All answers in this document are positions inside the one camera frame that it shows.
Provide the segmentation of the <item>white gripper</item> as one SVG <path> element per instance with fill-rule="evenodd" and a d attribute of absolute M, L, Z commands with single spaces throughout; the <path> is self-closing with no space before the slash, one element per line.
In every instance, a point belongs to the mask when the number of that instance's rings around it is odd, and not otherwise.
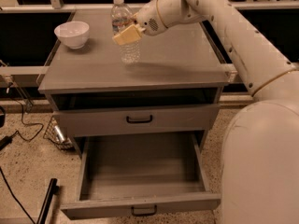
<path fill-rule="evenodd" d="M 117 45 L 131 44 L 139 41 L 142 34 L 155 36 L 167 30 L 158 9 L 158 0 L 152 0 L 131 16 L 132 23 L 112 37 Z"/>

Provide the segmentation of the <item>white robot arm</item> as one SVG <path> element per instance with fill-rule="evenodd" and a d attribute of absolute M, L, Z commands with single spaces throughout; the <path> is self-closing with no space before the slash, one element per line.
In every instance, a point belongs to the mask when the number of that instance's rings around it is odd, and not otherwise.
<path fill-rule="evenodd" d="M 200 19 L 211 23 L 254 102 L 231 120 L 221 152 L 221 224 L 299 224 L 299 68 L 228 0 L 153 0 L 114 41 Z"/>

